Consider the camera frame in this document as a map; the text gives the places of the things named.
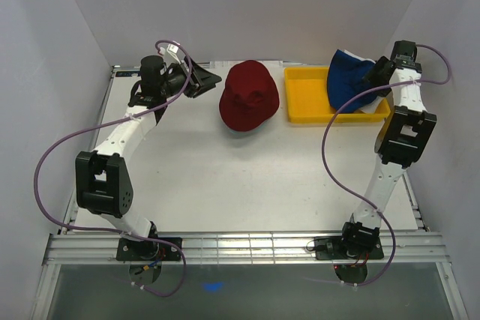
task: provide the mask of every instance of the gray wall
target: gray wall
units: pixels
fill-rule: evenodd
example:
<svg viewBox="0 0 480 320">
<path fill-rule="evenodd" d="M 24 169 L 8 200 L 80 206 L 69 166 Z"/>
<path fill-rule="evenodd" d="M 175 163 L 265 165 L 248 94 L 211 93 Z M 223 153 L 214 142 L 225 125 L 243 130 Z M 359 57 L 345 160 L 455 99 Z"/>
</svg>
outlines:
<svg viewBox="0 0 480 320">
<path fill-rule="evenodd" d="M 35 205 L 33 171 L 61 135 L 94 122 L 110 67 L 74 0 L 0 0 L 0 319 L 26 319 L 50 231 Z M 62 146 L 41 193 L 65 213 L 74 158 L 89 137 Z"/>
<path fill-rule="evenodd" d="M 480 0 L 413 0 L 392 42 L 401 38 L 438 47 L 453 67 L 452 84 L 422 86 L 439 121 L 409 173 L 427 224 L 445 235 L 470 318 L 480 319 Z M 419 60 L 424 76 L 444 79 L 437 58 L 421 51 Z"/>
<path fill-rule="evenodd" d="M 326 64 L 337 48 L 377 56 L 411 0 L 76 0 L 110 64 L 137 64 L 157 39 L 197 61 Z"/>
</svg>

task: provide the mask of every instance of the cable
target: cable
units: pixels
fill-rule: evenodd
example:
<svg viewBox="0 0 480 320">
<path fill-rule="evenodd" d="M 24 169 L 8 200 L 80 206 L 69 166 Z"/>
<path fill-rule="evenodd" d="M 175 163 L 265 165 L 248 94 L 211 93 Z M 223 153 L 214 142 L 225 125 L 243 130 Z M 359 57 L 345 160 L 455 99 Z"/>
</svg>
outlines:
<svg viewBox="0 0 480 320">
<path fill-rule="evenodd" d="M 157 49 L 158 52 L 160 52 L 160 49 L 159 49 L 159 44 L 161 43 L 168 43 L 168 44 L 172 44 L 172 45 L 175 45 L 177 46 L 185 55 L 185 57 L 187 58 L 187 63 L 188 63 L 188 74 L 187 74 L 187 79 L 185 80 L 183 86 L 181 87 L 180 89 L 180 92 L 175 96 L 173 97 L 172 99 L 168 100 L 166 103 L 163 103 L 159 106 L 156 106 L 155 108 L 151 108 L 151 109 L 148 109 L 144 112 L 139 112 L 135 115 L 133 115 L 133 118 L 139 118 L 140 116 L 143 116 L 143 115 L 146 115 L 146 114 L 149 114 L 150 112 L 155 112 L 159 109 L 162 109 L 168 105 L 170 105 L 171 103 L 173 103 L 175 100 L 177 100 L 182 94 L 183 92 L 185 91 L 185 89 L 187 88 L 187 85 L 188 83 L 190 82 L 191 80 L 191 76 L 192 76 L 192 72 L 193 72 L 193 64 L 192 64 L 192 59 L 191 57 L 188 55 L 188 52 L 185 50 L 185 48 L 183 46 L 181 46 L 179 43 L 176 43 L 175 41 L 171 41 L 171 40 L 159 40 L 157 43 L 155 43 L 155 48 Z M 49 212 L 45 209 L 44 207 L 44 204 L 42 203 L 41 201 L 41 198 L 40 198 L 40 192 L 39 192 L 39 189 L 38 189 L 38 179 L 39 179 L 39 176 L 40 176 L 40 170 L 41 170 L 41 167 L 42 165 L 44 164 L 45 162 L 45 159 L 50 155 L 50 153 L 55 150 L 55 148 L 57 146 L 59 146 L 60 144 L 62 144 L 63 142 L 66 142 L 67 140 L 75 137 L 75 136 L 78 136 L 78 135 L 81 135 L 81 134 L 84 134 L 84 133 L 88 133 L 90 131 L 93 131 L 93 130 L 97 130 L 97 129 L 102 129 L 104 127 L 111 127 L 112 125 L 117 125 L 117 124 L 121 124 L 121 123 L 125 123 L 127 121 L 131 121 L 132 118 L 122 118 L 122 119 L 118 119 L 118 120 L 114 120 L 114 121 L 110 121 L 108 123 L 105 123 L 105 124 L 100 124 L 100 125 L 96 125 L 94 127 L 87 127 L 86 129 L 83 129 L 83 130 L 78 130 L 74 133 L 71 133 L 71 134 L 68 134 L 66 136 L 64 136 L 63 138 L 61 138 L 60 140 L 56 141 L 53 145 L 51 145 L 46 151 L 45 153 L 43 153 L 43 155 L 41 156 L 40 160 L 38 161 L 38 164 L 37 164 L 37 167 L 35 168 L 35 172 L 34 172 L 34 177 L 33 177 L 33 191 L 34 191 L 34 197 L 35 197 L 35 201 L 37 203 L 37 206 L 38 208 L 40 209 L 41 213 L 52 223 L 58 225 L 58 226 L 61 226 L 61 227 L 64 227 L 66 229 L 70 229 L 70 230 L 81 230 L 81 231 L 90 231 L 90 232 L 114 232 L 116 234 L 120 234 L 120 235 L 123 235 L 124 232 L 122 230 L 118 230 L 118 229 L 112 229 L 112 228 L 100 228 L 100 227 L 86 227 L 86 226 L 75 226 L 75 225 L 70 225 L 70 224 L 66 224 L 66 223 L 63 223 L 62 221 L 60 220 L 57 220 L 55 217 L 53 217 L 52 215 L 49 214 Z M 169 241 L 164 241 L 164 240 L 160 240 L 160 239 L 152 239 L 152 238 L 145 238 L 143 236 L 139 236 L 139 235 L 132 235 L 132 234 L 129 234 L 129 236 L 131 238 L 136 238 L 138 240 L 141 240 L 141 241 L 151 241 L 151 242 L 154 242 L 154 243 L 158 243 L 158 244 L 163 244 L 163 245 L 167 245 L 168 247 L 173 247 L 175 248 L 178 253 L 180 254 L 181 256 L 181 260 L 183 261 L 183 268 L 182 268 L 182 273 L 181 273 L 181 279 L 179 280 L 177 286 L 171 291 L 171 292 L 167 292 L 167 293 L 160 293 L 160 292 L 157 292 L 155 290 L 150 290 L 150 289 L 147 289 L 145 287 L 145 290 L 151 292 L 152 294 L 155 294 L 157 296 L 160 296 L 162 298 L 166 298 L 166 297 L 169 297 L 173 294 L 175 294 L 181 287 L 182 287 L 182 284 L 183 282 L 185 281 L 185 275 L 186 275 L 186 272 L 187 272 L 187 259 L 185 258 L 185 255 L 182 251 L 182 249 L 174 244 L 174 243 L 170 243 Z"/>
<path fill-rule="evenodd" d="M 329 168 L 329 165 L 327 164 L 327 160 L 326 160 L 326 155 L 325 155 L 325 143 L 326 143 L 326 140 L 327 140 L 327 135 L 330 131 L 330 128 L 332 127 L 335 119 L 338 117 L 339 114 L 342 113 L 342 111 L 348 107 L 351 103 L 353 103 L 354 101 L 358 100 L 359 98 L 365 96 L 366 94 L 370 94 L 374 91 L 379 91 L 379 90 L 384 90 L 384 89 L 389 89 L 389 88 L 394 88 L 395 86 L 402 86 L 402 85 L 410 85 L 410 84 L 415 84 L 415 83 L 420 83 L 420 82 L 428 82 L 430 84 L 437 84 L 437 85 L 445 85 L 447 82 L 449 82 L 452 78 L 452 67 L 450 66 L 450 63 L 448 61 L 448 59 L 437 49 L 433 48 L 432 46 L 428 46 L 428 45 L 424 45 L 424 44 L 417 44 L 417 47 L 419 48 L 425 48 L 425 49 L 429 49 L 433 52 L 435 52 L 442 60 L 443 62 L 445 63 L 445 66 L 447 67 L 447 78 L 446 80 L 444 80 L 443 82 L 437 82 L 435 80 L 429 80 L 429 79 L 420 79 L 420 80 L 416 80 L 416 81 L 408 81 L 408 82 L 398 82 L 398 83 L 395 83 L 395 84 L 388 84 L 388 85 L 382 85 L 382 86 L 377 86 L 376 88 L 371 88 L 371 89 L 368 89 L 366 91 L 363 91 L 362 93 L 360 94 L 357 94 L 355 97 L 353 97 L 352 99 L 348 100 L 344 105 L 342 105 L 338 110 L 337 112 L 331 117 L 330 119 L 330 122 L 327 124 L 326 128 L 325 128 L 325 132 L 323 134 L 323 139 L 322 139 L 322 161 L 323 161 L 323 165 L 325 167 L 325 170 L 327 171 L 328 173 L 328 176 L 333 180 L 333 182 L 336 183 L 336 185 L 338 185 L 339 187 L 341 187 L 343 190 L 347 191 L 348 193 L 352 194 L 353 196 L 356 196 L 357 198 L 359 198 L 360 200 L 362 200 L 363 202 L 366 202 L 367 204 L 369 204 L 369 206 L 371 206 L 374 210 L 376 210 L 376 212 L 379 214 L 380 218 L 383 220 L 383 222 L 387 225 L 388 227 L 388 230 L 390 231 L 390 234 L 391 234 L 391 242 L 392 242 L 392 248 L 391 248 L 391 255 L 390 257 L 388 258 L 388 261 L 386 262 L 385 266 L 383 267 L 383 269 L 377 274 L 375 275 L 374 277 L 372 277 L 371 279 L 363 282 L 363 283 L 359 283 L 359 284 L 356 284 L 357 286 L 366 286 L 366 285 L 369 285 L 371 283 L 374 283 L 375 281 L 377 281 L 390 267 L 390 264 L 392 263 L 393 261 L 393 258 L 395 257 L 395 250 L 396 250 L 396 247 L 397 247 L 397 241 L 396 241 L 396 238 L 395 238 L 395 233 L 394 233 L 394 230 L 392 228 L 392 226 L 390 225 L 390 222 L 385 218 L 385 215 L 383 215 L 383 213 L 381 211 L 378 211 L 378 207 L 372 203 L 370 200 L 368 200 L 367 198 L 365 198 L 364 196 L 356 193 L 355 191 L 349 189 L 347 186 L 343 185 L 341 182 L 339 182 L 338 179 L 336 179 L 336 177 L 332 174 L 332 171 L 330 170 Z M 314 280 L 314 279 L 309 279 L 309 278 L 305 278 L 307 280 L 310 280 L 310 281 L 316 281 L 316 282 L 320 282 L 320 283 L 324 283 L 325 280 Z M 350 286 L 355 286 L 355 284 L 351 284 L 351 283 L 346 283 L 347 285 L 350 285 Z"/>
</svg>

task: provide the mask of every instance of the hat brim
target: hat brim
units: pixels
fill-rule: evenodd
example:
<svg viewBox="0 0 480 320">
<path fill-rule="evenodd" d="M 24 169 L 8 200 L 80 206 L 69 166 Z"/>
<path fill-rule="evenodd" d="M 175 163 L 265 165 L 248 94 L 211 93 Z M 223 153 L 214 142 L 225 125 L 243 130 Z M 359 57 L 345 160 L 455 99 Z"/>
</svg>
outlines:
<svg viewBox="0 0 480 320">
<path fill-rule="evenodd" d="M 230 129 L 234 131 L 251 131 L 270 119 L 277 112 L 279 106 L 280 101 L 276 94 L 276 96 L 271 97 L 268 103 L 265 102 L 252 111 L 252 113 L 245 114 L 222 94 L 218 108 L 223 122 Z"/>
</svg>

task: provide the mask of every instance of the black mounting plate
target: black mounting plate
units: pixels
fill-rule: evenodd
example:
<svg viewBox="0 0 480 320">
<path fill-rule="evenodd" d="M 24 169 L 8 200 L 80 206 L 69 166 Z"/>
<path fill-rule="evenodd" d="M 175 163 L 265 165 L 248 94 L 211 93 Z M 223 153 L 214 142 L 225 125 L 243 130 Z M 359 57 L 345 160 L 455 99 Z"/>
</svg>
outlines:
<svg viewBox="0 0 480 320">
<path fill-rule="evenodd" d="M 317 260 L 352 260 L 355 256 L 348 257 L 345 253 L 344 245 L 341 243 L 341 236 L 319 236 L 314 238 L 315 258 Z M 378 239 L 375 248 L 368 254 L 370 260 L 383 259 L 383 249 L 380 239 Z M 365 259 L 365 254 L 360 255 L 360 260 Z"/>
<path fill-rule="evenodd" d="M 169 243 L 175 244 L 180 249 L 182 248 L 182 238 L 158 238 L 159 240 L 168 241 Z M 134 252 L 129 244 L 132 240 L 121 238 L 118 242 L 117 247 L 117 256 L 116 259 L 120 262 L 148 262 L 153 261 L 154 259 L 144 259 Z M 165 255 L 163 256 L 162 262 L 178 262 L 182 258 L 178 251 L 175 251 L 172 247 L 167 245 L 158 244 L 160 246 L 160 251 L 165 249 Z"/>
</svg>

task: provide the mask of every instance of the blue cloth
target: blue cloth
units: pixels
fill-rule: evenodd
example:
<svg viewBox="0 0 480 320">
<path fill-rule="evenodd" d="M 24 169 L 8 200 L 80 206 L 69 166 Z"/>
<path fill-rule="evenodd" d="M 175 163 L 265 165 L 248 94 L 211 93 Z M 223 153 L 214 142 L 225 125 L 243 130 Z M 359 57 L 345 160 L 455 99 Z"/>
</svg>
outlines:
<svg viewBox="0 0 480 320">
<path fill-rule="evenodd" d="M 372 61 L 362 61 L 337 50 L 331 60 L 327 76 L 327 93 L 330 105 L 334 109 L 339 109 L 357 94 L 368 90 L 370 85 L 363 83 L 362 78 L 372 67 L 374 67 Z M 376 94 L 367 94 L 351 103 L 342 113 L 354 112 L 370 104 L 376 98 Z"/>
</svg>

